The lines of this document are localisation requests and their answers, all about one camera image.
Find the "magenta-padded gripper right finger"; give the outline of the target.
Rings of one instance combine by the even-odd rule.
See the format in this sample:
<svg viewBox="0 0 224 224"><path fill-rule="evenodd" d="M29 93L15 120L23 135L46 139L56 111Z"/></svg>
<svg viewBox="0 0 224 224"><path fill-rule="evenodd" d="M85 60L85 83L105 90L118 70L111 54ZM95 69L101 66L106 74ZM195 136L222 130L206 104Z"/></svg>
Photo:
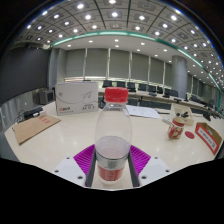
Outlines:
<svg viewBox="0 0 224 224"><path fill-rule="evenodd" d="M153 157L131 146L128 163L132 185L142 187L172 173L171 169L159 157Z"/></svg>

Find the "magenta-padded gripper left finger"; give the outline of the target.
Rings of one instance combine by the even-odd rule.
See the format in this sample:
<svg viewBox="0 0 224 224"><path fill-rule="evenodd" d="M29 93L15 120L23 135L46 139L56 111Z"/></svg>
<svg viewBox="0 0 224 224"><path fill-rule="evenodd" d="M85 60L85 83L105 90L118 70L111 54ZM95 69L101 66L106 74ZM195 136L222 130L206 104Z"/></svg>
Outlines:
<svg viewBox="0 0 224 224"><path fill-rule="evenodd" d="M53 174L82 187L91 187L95 172L95 145L90 145L73 157L66 157Z"/></svg>

